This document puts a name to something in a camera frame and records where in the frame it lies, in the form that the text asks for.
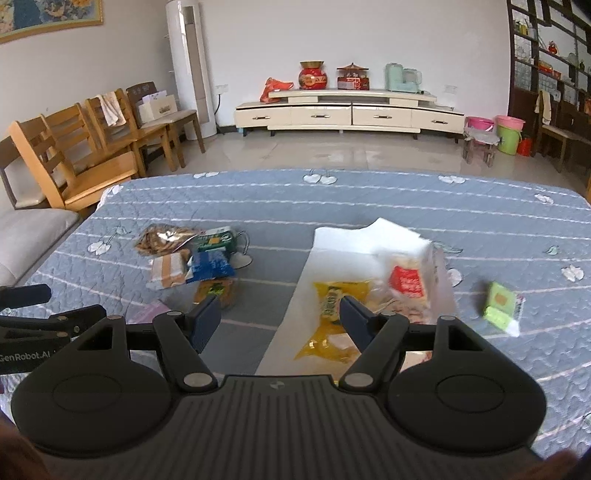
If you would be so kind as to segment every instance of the white wall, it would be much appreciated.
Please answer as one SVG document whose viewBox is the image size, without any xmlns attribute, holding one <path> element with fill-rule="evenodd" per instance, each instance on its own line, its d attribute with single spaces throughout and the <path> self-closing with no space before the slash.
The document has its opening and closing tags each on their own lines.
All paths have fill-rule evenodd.
<svg viewBox="0 0 591 480">
<path fill-rule="evenodd" d="M 153 80 L 175 92 L 167 0 L 103 0 L 105 22 L 0 45 L 0 138 L 13 120 L 54 112 L 90 96 Z M 11 166 L 15 190 L 35 185 Z M 10 208 L 0 186 L 0 211 Z"/>
<path fill-rule="evenodd" d="M 511 59 L 505 0 L 202 0 L 211 84 L 229 85 L 217 119 L 258 100 L 268 77 L 293 81 L 324 60 L 329 86 L 352 61 L 384 87 L 387 63 L 421 70 L 423 89 L 457 86 L 469 115 L 506 114 Z"/>
</svg>

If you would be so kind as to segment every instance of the mint green appliance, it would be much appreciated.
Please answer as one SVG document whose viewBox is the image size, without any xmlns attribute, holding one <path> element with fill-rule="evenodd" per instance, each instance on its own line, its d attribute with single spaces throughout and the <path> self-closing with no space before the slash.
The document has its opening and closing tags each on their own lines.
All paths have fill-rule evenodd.
<svg viewBox="0 0 591 480">
<path fill-rule="evenodd" d="M 423 75 L 418 70 L 405 69 L 399 63 L 386 65 L 386 90 L 390 92 L 418 93 Z"/>
</svg>

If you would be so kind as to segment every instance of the white towel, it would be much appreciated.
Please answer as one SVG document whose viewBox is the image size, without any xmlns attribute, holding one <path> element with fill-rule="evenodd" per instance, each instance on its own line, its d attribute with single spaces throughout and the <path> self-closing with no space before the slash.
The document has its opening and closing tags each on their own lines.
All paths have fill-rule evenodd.
<svg viewBox="0 0 591 480">
<path fill-rule="evenodd" d="M 100 107 L 103 109 L 103 114 L 107 125 L 110 127 L 120 127 L 125 125 L 126 120 L 119 106 L 117 95 L 115 92 L 105 93 L 104 95 L 97 95 L 96 98 L 100 100 Z"/>
<path fill-rule="evenodd" d="M 544 125 L 550 125 L 550 121 L 552 120 L 552 104 L 550 103 L 550 92 L 546 92 L 546 90 L 540 90 L 540 95 L 543 95 L 544 97 L 544 113 L 542 114 L 542 123 Z M 539 95 L 538 99 L 535 101 L 534 113 L 540 113 Z"/>
</svg>

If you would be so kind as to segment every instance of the cardboard box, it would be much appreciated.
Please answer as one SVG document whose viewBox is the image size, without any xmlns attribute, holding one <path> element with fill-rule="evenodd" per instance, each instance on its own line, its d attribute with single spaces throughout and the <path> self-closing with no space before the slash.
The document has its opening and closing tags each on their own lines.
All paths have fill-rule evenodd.
<svg viewBox="0 0 591 480">
<path fill-rule="evenodd" d="M 142 124 L 146 124 L 171 113 L 178 112 L 177 102 L 174 99 L 174 95 L 168 95 L 164 98 L 142 103 L 138 106 L 138 112 Z"/>
<path fill-rule="evenodd" d="M 412 256 L 421 263 L 432 318 L 454 315 L 456 303 L 445 257 L 429 240 L 383 218 L 358 230 L 318 228 L 283 322 L 256 374 L 331 374 L 334 379 L 340 378 L 350 364 L 318 356 L 294 360 L 319 325 L 320 303 L 314 282 L 387 281 L 392 272 L 389 259 L 396 255 Z"/>
<path fill-rule="evenodd" d="M 142 102 L 143 103 L 152 102 L 154 100 L 158 100 L 159 98 L 166 97 L 166 94 L 167 94 L 166 90 L 160 90 L 159 92 L 156 92 L 156 93 L 150 93 L 149 95 L 146 95 L 145 97 L 142 98 Z"/>
</svg>

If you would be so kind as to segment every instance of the wooden chair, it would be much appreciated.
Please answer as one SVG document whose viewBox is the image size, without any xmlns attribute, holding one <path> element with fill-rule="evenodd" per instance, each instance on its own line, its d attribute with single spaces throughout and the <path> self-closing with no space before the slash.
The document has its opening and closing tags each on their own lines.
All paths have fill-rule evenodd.
<svg viewBox="0 0 591 480">
<path fill-rule="evenodd" d="M 56 147 L 52 148 L 52 154 L 55 154 L 56 150 L 61 150 L 71 162 L 74 171 L 78 173 L 116 157 L 118 154 L 131 151 L 129 145 L 119 151 L 104 150 L 100 144 L 97 145 L 79 103 L 48 116 L 41 115 L 41 119 L 45 123 L 47 133 L 56 139 Z M 75 150 L 74 155 L 83 156 L 77 159 L 72 158 L 69 153 L 72 150 Z M 67 181 L 73 180 L 68 178 L 70 175 L 68 168 L 62 166 L 58 166 L 58 168 L 61 169 Z"/>
<path fill-rule="evenodd" d="M 544 139 L 544 136 L 555 138 L 556 140 L 559 140 L 561 142 L 561 148 L 560 148 L 560 158 L 558 160 L 558 165 L 556 165 L 556 170 L 558 172 L 562 172 L 562 169 L 564 167 L 564 162 L 567 157 L 567 149 L 569 147 L 569 142 L 571 142 L 571 141 L 586 142 L 586 139 L 581 137 L 581 135 L 579 135 L 575 132 L 571 132 L 569 130 L 566 130 L 564 128 L 559 128 L 556 126 L 556 119 L 558 117 L 558 110 L 559 110 L 558 106 L 556 106 L 554 109 L 552 109 L 552 120 L 550 122 L 550 125 L 545 125 L 544 122 L 542 121 L 543 115 L 544 115 L 544 96 L 542 95 L 542 93 L 540 91 L 540 113 L 538 115 L 538 129 L 537 129 L 537 134 L 536 134 L 536 138 L 535 138 L 535 144 L 534 144 L 532 156 L 534 156 L 536 154 L 536 152 L 541 150 L 542 141 Z M 548 152 L 548 148 L 549 148 L 549 145 L 548 145 L 548 142 L 546 142 L 545 151 L 541 151 L 540 153 L 543 156 L 546 156 L 546 154 Z"/>
<path fill-rule="evenodd" d="M 8 200 L 10 201 L 12 208 L 15 210 L 17 209 L 17 199 L 14 196 L 14 192 L 12 191 L 5 170 L 13 161 L 20 158 L 20 156 L 21 154 L 14 146 L 12 138 L 6 137 L 4 140 L 0 141 L 0 180 L 6 190 Z"/>
<path fill-rule="evenodd" d="M 154 84 L 154 82 L 139 83 L 137 85 L 133 85 L 133 87 L 129 87 L 126 90 L 126 92 L 127 97 L 129 98 L 129 102 L 134 108 L 136 120 L 139 123 L 141 123 L 136 106 L 138 102 L 146 95 L 151 95 L 152 93 L 158 92 L 158 90 L 156 89 L 156 85 Z M 197 117 L 196 110 L 181 110 L 180 112 L 171 113 L 170 115 L 166 115 L 162 118 L 154 120 L 153 122 L 149 122 L 147 124 L 142 125 L 142 128 L 150 128 L 156 125 L 165 124 L 168 128 L 168 134 L 177 150 L 178 161 L 181 164 L 181 166 L 184 167 L 183 152 L 180 147 L 178 133 L 188 123 L 193 124 L 193 128 L 195 129 L 195 134 L 197 135 L 197 142 L 199 142 L 199 148 L 201 149 L 201 153 L 205 153 L 205 143 L 203 143 L 203 136 L 201 135 L 201 125 L 199 124 L 199 118 Z"/>
<path fill-rule="evenodd" d="M 105 189 L 138 174 L 133 152 L 106 160 L 76 174 L 71 162 L 47 130 L 43 118 L 13 122 L 8 128 L 12 141 L 52 208 L 79 212 L 97 203 Z M 51 174 L 67 172 L 67 187 L 60 190 Z"/>
<path fill-rule="evenodd" d="M 104 150 L 120 151 L 127 147 L 131 147 L 134 152 L 135 161 L 138 167 L 138 173 L 141 177 L 146 176 L 146 169 L 144 159 L 140 153 L 140 148 L 148 145 L 152 146 L 155 143 L 162 146 L 166 162 L 171 171 L 175 171 L 177 166 L 174 163 L 173 152 L 170 148 L 170 140 L 168 139 L 168 129 L 166 125 L 156 125 L 150 128 L 138 128 L 135 121 L 134 112 L 127 96 L 122 89 L 115 91 L 121 112 L 125 117 L 126 124 L 129 131 L 121 136 L 116 137 L 115 134 L 120 133 L 124 127 L 110 127 L 105 120 L 105 114 L 100 107 L 100 100 L 98 98 L 86 99 L 86 110 L 90 115 L 90 120 L 95 127 L 96 132 L 100 138 L 100 144 Z"/>
</svg>

